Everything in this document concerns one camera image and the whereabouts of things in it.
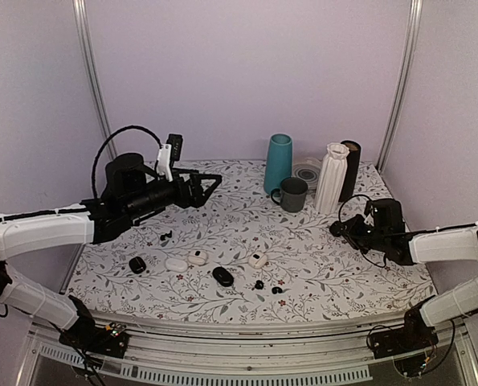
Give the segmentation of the black earbud charging case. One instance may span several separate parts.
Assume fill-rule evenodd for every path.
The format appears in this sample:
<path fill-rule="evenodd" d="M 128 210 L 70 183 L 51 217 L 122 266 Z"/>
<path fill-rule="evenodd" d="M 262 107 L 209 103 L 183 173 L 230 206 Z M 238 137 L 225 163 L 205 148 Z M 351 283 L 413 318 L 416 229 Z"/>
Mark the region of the black earbud charging case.
<path fill-rule="evenodd" d="M 345 231 L 345 226 L 342 222 L 337 220 L 330 225 L 329 231 L 334 237 L 340 237 Z"/>

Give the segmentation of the cream earbud case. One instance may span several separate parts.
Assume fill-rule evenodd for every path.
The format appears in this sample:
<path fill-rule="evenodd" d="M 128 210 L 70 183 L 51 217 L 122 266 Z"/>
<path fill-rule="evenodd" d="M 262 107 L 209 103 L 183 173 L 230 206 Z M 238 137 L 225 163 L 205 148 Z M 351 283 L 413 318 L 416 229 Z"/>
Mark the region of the cream earbud case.
<path fill-rule="evenodd" d="M 253 269 L 262 269 L 268 262 L 268 256 L 264 253 L 253 253 L 248 258 L 248 264 Z"/>

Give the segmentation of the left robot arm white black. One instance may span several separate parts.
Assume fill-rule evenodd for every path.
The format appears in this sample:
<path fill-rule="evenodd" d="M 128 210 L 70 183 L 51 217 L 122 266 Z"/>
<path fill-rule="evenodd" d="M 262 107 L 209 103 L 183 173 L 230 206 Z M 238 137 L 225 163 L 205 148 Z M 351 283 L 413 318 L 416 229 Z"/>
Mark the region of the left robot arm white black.
<path fill-rule="evenodd" d="M 84 304 L 24 277 L 6 262 L 11 257 L 64 245 L 115 240 L 168 206 L 199 208 L 222 182 L 220 175 L 173 168 L 161 154 L 157 168 L 140 154 L 122 154 L 105 167 L 103 194 L 59 209 L 0 216 L 0 303 L 68 330 L 84 349 L 101 333 Z"/>

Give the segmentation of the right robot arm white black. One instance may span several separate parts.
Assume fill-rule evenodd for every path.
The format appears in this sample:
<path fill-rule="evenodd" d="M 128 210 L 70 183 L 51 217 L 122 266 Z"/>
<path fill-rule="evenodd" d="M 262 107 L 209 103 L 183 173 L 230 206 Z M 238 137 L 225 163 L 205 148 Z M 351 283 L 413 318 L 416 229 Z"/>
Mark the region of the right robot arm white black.
<path fill-rule="evenodd" d="M 368 199 L 364 213 L 329 228 L 362 255 L 376 251 L 385 262 L 410 266 L 441 261 L 478 261 L 478 222 L 434 230 L 408 232 L 401 203 L 395 199 Z M 478 311 L 478 277 L 427 299 L 406 313 L 406 326 L 397 344 L 413 351 L 428 336 L 428 328 Z"/>

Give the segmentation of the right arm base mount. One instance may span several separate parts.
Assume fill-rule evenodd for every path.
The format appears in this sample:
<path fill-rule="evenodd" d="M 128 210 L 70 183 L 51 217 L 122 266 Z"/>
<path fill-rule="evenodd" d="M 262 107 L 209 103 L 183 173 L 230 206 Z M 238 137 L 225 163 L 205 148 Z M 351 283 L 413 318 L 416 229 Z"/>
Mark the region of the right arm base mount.
<path fill-rule="evenodd" d="M 366 338 L 375 359 L 421 350 L 438 342 L 435 328 L 427 326 L 420 314 L 410 312 L 405 314 L 401 327 L 376 326 Z"/>

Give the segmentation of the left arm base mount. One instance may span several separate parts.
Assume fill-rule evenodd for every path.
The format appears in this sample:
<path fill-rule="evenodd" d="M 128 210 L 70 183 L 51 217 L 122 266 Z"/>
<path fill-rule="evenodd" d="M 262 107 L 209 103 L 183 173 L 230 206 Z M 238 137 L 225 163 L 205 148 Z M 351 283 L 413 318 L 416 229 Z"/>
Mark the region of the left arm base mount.
<path fill-rule="evenodd" d="M 61 330 L 59 342 L 80 351 L 123 359 L 129 345 L 127 332 L 98 327 L 94 322 L 77 321 L 67 330 Z"/>

